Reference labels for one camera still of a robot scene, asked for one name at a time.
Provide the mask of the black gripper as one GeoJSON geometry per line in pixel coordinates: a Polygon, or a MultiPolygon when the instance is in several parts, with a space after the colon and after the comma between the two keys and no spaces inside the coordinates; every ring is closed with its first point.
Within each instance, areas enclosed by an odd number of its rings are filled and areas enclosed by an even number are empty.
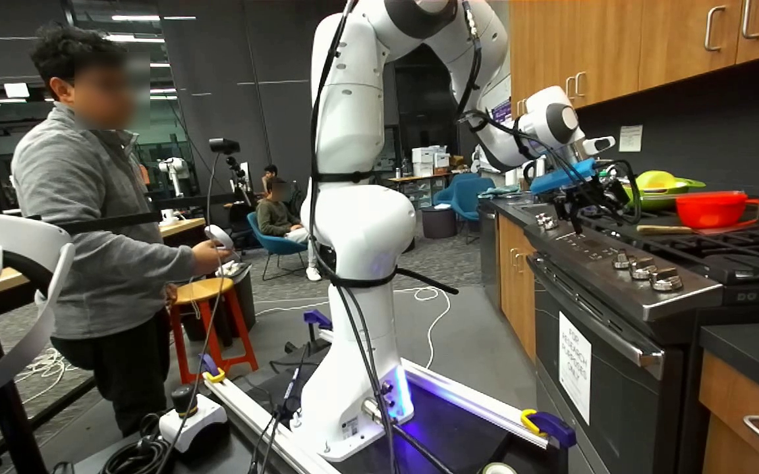
{"type": "Polygon", "coordinates": [[[629,206],[619,180],[603,180],[601,175],[580,181],[568,181],[562,196],[562,208],[575,215],[583,208],[601,208],[603,213],[621,213],[629,206]]]}

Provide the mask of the robot base platform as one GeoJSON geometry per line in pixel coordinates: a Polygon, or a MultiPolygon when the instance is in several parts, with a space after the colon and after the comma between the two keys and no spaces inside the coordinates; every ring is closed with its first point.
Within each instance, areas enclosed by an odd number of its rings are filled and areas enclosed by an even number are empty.
{"type": "Polygon", "coordinates": [[[169,410],[147,435],[76,460],[74,474],[567,474],[575,431],[547,410],[520,410],[406,362],[366,397],[340,443],[298,435],[300,358],[244,389],[206,377],[194,417],[169,410]]]}

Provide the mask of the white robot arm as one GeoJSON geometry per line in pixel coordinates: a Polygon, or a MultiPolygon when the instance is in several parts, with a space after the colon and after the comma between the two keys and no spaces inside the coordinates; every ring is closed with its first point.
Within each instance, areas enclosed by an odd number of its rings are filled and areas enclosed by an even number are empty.
{"type": "Polygon", "coordinates": [[[331,342],[300,393],[293,435],[337,464],[384,439],[414,417],[392,335],[392,280],[414,240],[414,202],[368,175],[384,148],[384,67],[427,48],[446,67],[458,119],[501,171],[542,152],[593,160],[615,139],[583,131],[555,84],[529,96],[524,113],[497,121],[483,105],[509,53],[488,0],[348,0],[319,22],[312,51],[312,181],[304,202],[308,240],[335,254],[331,342]]]}

